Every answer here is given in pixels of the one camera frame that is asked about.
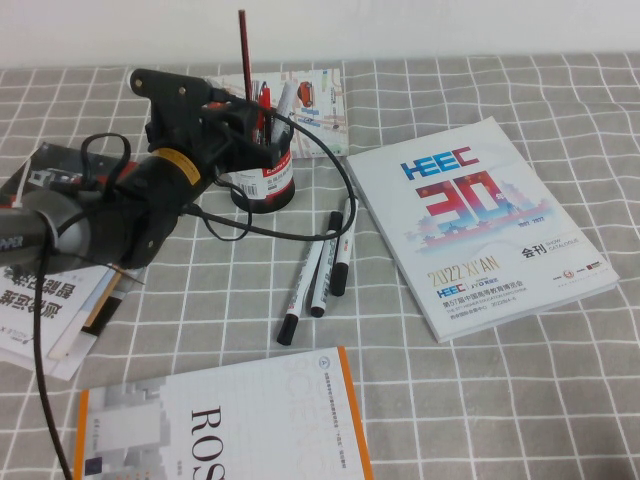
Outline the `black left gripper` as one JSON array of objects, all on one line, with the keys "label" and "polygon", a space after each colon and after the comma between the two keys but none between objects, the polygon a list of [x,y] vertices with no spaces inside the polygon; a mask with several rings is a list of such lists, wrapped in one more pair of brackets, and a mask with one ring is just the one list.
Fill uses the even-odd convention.
[{"label": "black left gripper", "polygon": [[232,131],[236,113],[246,131],[264,130],[273,108],[253,101],[230,103],[225,91],[200,77],[137,68],[129,87],[150,102],[148,151],[173,149],[204,169],[272,168],[273,150]]}]

